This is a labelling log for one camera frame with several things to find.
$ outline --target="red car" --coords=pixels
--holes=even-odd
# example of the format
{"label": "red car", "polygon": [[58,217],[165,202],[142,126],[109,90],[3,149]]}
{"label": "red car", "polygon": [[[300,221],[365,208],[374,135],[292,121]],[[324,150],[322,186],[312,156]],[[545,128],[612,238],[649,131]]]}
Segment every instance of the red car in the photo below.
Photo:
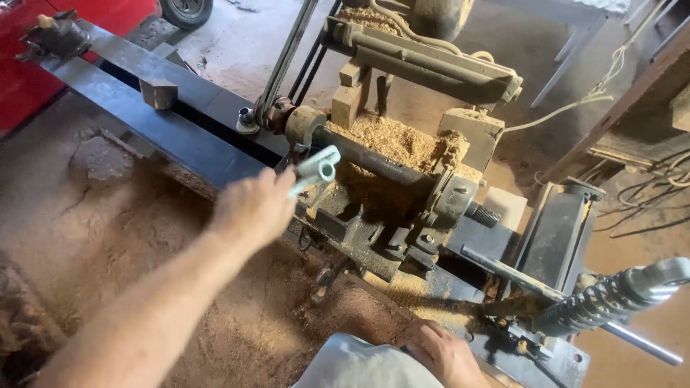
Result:
{"label": "red car", "polygon": [[80,17],[124,36],[151,15],[183,29],[197,28],[210,17],[213,0],[0,0],[0,139],[65,87],[38,65],[14,58],[27,49],[19,38],[39,14],[73,8]]}

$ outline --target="sawdust pile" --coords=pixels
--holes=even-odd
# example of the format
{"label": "sawdust pile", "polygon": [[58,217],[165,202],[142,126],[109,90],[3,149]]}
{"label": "sawdust pile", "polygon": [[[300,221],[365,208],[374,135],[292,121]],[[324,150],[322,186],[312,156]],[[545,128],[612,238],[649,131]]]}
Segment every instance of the sawdust pile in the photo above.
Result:
{"label": "sawdust pile", "polygon": [[400,27],[398,27],[390,17],[380,14],[369,7],[343,7],[335,17],[343,21],[361,24],[362,26],[383,31],[391,35],[403,36]]}
{"label": "sawdust pile", "polygon": [[481,172],[462,164],[470,144],[458,132],[432,137],[397,120],[379,117],[371,110],[365,110],[349,129],[332,122],[326,127],[421,173],[434,173],[440,162],[468,180],[478,182],[482,177]]}

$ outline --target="machine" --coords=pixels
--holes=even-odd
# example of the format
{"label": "machine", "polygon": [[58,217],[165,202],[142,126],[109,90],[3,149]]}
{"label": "machine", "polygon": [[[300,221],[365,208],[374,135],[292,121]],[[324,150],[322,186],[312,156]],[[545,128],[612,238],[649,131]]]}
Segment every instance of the machine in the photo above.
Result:
{"label": "machine", "polygon": [[[404,4],[381,3],[403,7],[394,17],[405,14]],[[334,97],[343,109],[333,111],[331,120],[347,122],[356,115],[366,100],[371,69],[383,70],[476,106],[472,115],[446,112],[440,125],[468,139],[462,162],[483,172],[503,129],[487,113],[520,94],[522,78],[514,70],[493,63],[490,55],[466,55],[447,41],[419,35],[428,24],[398,37],[338,19],[336,1],[290,95],[277,95],[315,4],[305,0],[256,101],[73,12],[41,17],[23,38],[28,51],[22,59],[38,63],[217,190],[265,166],[281,170],[307,161],[298,171],[313,174],[318,161],[311,157],[326,150],[332,163],[342,159],[339,166],[348,162],[364,169],[373,174],[370,182],[383,182],[390,192],[403,195],[398,207],[384,208],[338,179],[319,184],[302,177],[304,189],[298,190],[288,234],[301,249],[327,252],[316,301],[340,273],[355,275],[411,315],[437,320],[464,337],[483,369],[505,384],[579,387],[590,357],[569,336],[596,327],[669,364],[682,362],[618,320],[669,298],[690,280],[690,260],[668,259],[596,279],[582,275],[582,256],[603,191],[575,179],[545,184],[529,225],[518,235],[500,224],[499,213],[475,201],[486,182],[442,162],[431,174],[416,171],[327,129],[326,113],[300,104],[321,52],[336,50],[353,58],[341,71],[341,87],[354,97]],[[85,52],[99,55],[101,63],[84,60]],[[379,111],[385,110],[386,78],[378,82]],[[448,149],[444,155],[454,157],[454,152]],[[330,176],[332,171],[321,172]],[[492,295],[488,282],[497,285]]]}

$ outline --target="wooden block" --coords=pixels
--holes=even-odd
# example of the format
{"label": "wooden block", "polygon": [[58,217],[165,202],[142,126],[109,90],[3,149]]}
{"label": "wooden block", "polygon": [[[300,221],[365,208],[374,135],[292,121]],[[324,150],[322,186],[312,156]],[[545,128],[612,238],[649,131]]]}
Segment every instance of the wooden block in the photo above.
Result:
{"label": "wooden block", "polygon": [[354,88],[358,85],[359,79],[368,68],[361,67],[357,61],[352,58],[350,61],[340,69],[340,85]]}
{"label": "wooden block", "polygon": [[489,165],[505,126],[503,121],[475,110],[453,108],[443,114],[438,133],[454,130],[463,134],[470,148],[462,158],[462,163],[483,173]]}
{"label": "wooden block", "polygon": [[367,69],[366,74],[361,77],[355,87],[338,86],[331,102],[331,121],[335,125],[350,128],[355,122],[369,97],[371,73],[371,69]]}
{"label": "wooden block", "polygon": [[671,100],[671,112],[671,125],[676,129],[690,132],[690,84]]}

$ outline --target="forearm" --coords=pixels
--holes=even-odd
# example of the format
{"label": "forearm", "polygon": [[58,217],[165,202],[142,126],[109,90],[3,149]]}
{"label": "forearm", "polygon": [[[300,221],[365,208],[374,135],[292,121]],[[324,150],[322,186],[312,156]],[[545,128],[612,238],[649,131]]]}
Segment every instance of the forearm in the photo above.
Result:
{"label": "forearm", "polygon": [[89,322],[35,387],[157,387],[216,294],[253,253],[246,241],[228,249],[212,233],[203,235]]}

